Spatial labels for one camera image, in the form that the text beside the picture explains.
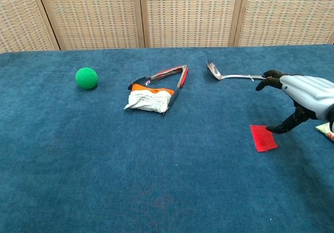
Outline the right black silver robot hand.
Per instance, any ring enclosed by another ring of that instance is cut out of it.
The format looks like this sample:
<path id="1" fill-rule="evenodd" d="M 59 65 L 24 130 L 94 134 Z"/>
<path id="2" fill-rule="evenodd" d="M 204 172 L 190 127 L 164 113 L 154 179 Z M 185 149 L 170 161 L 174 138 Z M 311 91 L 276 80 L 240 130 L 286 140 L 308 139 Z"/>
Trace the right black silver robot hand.
<path id="1" fill-rule="evenodd" d="M 280 125 L 267 126 L 266 130 L 283 134 L 308 119 L 329 123 L 333 132 L 333 82 L 314 76 L 287 74 L 277 70 L 263 73 L 263 80 L 257 85 L 260 91 L 266 86 L 281 89 L 294 103 L 295 111 Z"/>

